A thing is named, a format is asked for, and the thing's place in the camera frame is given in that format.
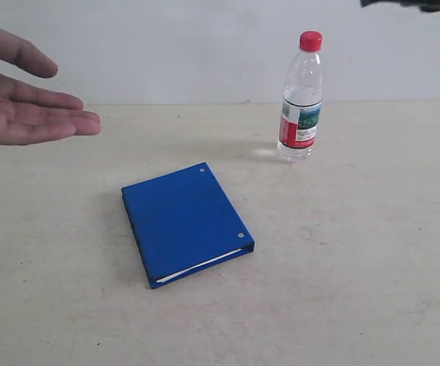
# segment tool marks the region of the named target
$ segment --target water bottle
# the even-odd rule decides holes
[[[289,162],[300,162],[311,155],[315,142],[323,99],[322,40],[316,31],[302,33],[299,52],[287,73],[278,155]]]

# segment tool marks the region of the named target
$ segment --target dark object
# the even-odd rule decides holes
[[[205,162],[122,188],[122,194],[151,288],[254,250]]]
[[[436,13],[440,11],[440,1],[436,0],[361,0],[361,6],[364,8],[378,2],[393,2],[405,7],[418,7],[425,13]]]

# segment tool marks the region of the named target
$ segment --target wall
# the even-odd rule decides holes
[[[0,0],[0,27],[89,104],[276,102],[299,33],[323,32],[331,101],[440,98],[440,14],[358,0]]]

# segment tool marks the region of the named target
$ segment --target tabletop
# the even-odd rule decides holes
[[[91,107],[94,137],[0,146],[0,365],[440,365],[440,101]],[[207,162],[252,254],[147,284],[121,188]]]

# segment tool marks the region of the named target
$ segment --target human hand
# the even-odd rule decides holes
[[[0,60],[41,78],[57,65],[33,44],[0,29]],[[0,74],[0,145],[30,145],[101,131],[97,114],[78,98],[36,88]]]

